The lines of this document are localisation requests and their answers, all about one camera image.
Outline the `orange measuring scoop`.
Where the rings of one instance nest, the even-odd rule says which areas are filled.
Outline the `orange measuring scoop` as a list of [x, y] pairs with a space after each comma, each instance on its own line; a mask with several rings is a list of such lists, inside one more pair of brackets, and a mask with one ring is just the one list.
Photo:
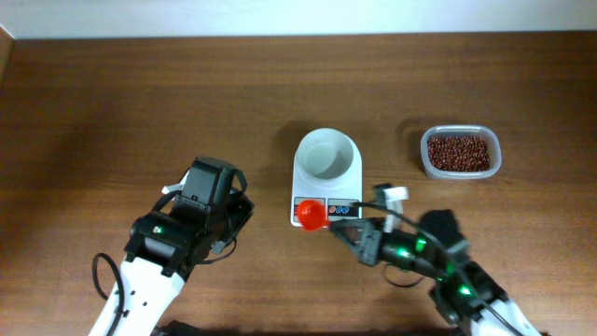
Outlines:
[[298, 222], [305, 231], [318, 231], [329, 226], [326, 208], [316, 200], [305, 200], [297, 207]]

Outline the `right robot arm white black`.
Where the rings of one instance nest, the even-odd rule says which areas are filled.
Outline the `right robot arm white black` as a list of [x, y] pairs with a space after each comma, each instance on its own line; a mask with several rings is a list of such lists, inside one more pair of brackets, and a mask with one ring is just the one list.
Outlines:
[[358, 261], [382, 263], [434, 281], [429, 297], [442, 318], [463, 335], [538, 335], [519, 306], [468, 254], [469, 242], [452, 211], [433, 210], [411, 220], [381, 209], [414, 232], [382, 229], [382, 217], [342, 219], [330, 224]]

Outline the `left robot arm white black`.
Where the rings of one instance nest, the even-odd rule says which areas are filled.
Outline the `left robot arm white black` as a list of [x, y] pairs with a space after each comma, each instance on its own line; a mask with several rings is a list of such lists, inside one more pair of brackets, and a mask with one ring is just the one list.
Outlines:
[[107, 254], [93, 257], [91, 273], [105, 260], [115, 277], [93, 335], [149, 335], [194, 268], [230, 257], [237, 237], [255, 206], [247, 182], [235, 165], [198, 157], [178, 183], [163, 187], [151, 210], [132, 224], [125, 256], [115, 263]]

